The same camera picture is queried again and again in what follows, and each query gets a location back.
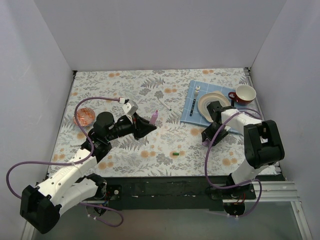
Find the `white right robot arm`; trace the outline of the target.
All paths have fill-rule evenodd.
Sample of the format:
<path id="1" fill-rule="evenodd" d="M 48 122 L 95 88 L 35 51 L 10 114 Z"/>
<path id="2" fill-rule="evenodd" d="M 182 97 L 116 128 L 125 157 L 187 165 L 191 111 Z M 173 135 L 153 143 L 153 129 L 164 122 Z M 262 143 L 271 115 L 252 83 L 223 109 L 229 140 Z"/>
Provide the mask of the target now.
<path id="1" fill-rule="evenodd" d="M 202 143 L 208 147 L 204 160 L 204 174 L 208 184 L 215 189 L 226 190 L 227 195 L 237 199 L 245 192 L 256 176 L 268 166 L 285 157 L 283 143 L 277 124 L 273 120 L 260 120 L 234 106 L 223 107 L 219 101 L 207 106 L 212 123 L 201 133 Z M 245 160 L 229 175 L 226 186 L 213 184 L 208 176 L 208 160 L 211 148 L 228 135 L 230 127 L 243 136 Z"/>

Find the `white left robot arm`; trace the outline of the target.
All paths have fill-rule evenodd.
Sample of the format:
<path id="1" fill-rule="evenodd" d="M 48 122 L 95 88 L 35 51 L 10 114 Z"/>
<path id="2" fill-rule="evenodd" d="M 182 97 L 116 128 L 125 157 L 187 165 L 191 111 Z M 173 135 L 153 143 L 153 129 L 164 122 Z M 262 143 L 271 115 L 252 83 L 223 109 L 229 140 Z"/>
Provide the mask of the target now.
<path id="1" fill-rule="evenodd" d="M 89 138 L 68 165 L 35 187 L 28 185 L 22 191 L 20 215 L 40 233 L 46 234 L 73 206 L 88 198 L 103 199 L 107 181 L 95 173 L 85 173 L 110 152 L 112 140 L 130 134 L 139 140 L 156 128 L 154 123 L 137 113 L 124 115 L 117 121 L 110 112 L 100 113 L 88 133 Z"/>

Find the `pink highlighter pen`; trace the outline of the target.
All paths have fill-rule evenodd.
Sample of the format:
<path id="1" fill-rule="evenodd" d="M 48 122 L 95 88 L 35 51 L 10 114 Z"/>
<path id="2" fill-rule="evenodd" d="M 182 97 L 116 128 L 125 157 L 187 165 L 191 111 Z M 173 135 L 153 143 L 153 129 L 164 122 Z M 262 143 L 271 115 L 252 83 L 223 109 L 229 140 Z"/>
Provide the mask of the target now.
<path id="1" fill-rule="evenodd" d="M 157 118 L 158 118 L 158 110 L 156 110 L 156 111 L 152 114 L 149 123 L 150 123 L 151 125 L 155 125 L 155 124 L 156 124 L 156 121 L 157 121 Z"/>

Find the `white green-tipped marker pen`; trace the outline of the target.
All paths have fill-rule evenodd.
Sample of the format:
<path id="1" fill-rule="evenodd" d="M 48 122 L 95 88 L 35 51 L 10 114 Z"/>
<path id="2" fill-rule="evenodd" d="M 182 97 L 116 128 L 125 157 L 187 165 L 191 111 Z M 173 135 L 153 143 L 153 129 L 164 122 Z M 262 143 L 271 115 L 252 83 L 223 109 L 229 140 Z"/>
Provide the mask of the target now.
<path id="1" fill-rule="evenodd" d="M 161 99 L 158 99 L 158 100 L 159 100 L 159 102 L 160 102 L 168 111 L 171 111 L 171 110 L 172 110 L 171 107 L 168 106 L 164 101 L 162 101 Z"/>

